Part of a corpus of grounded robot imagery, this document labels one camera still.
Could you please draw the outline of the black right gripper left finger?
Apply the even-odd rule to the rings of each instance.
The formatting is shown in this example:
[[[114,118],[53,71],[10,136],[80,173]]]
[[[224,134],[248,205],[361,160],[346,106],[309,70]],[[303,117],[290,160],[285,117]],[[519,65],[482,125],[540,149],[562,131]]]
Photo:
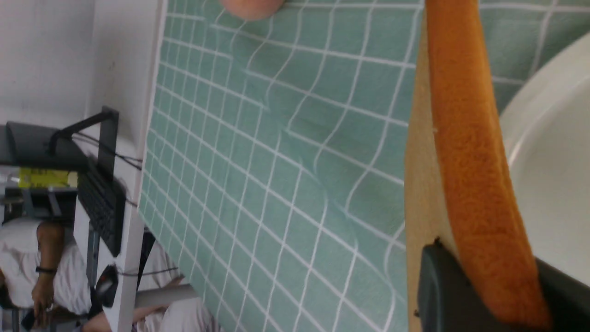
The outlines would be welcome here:
[[[417,317],[424,332],[506,332],[440,239],[423,247]]]

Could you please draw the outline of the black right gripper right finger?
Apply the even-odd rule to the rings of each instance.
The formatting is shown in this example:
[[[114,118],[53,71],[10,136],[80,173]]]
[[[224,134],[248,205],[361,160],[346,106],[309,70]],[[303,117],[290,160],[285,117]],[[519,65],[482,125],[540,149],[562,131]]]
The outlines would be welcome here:
[[[550,313],[553,332],[590,330],[590,288],[537,258],[539,279]]]

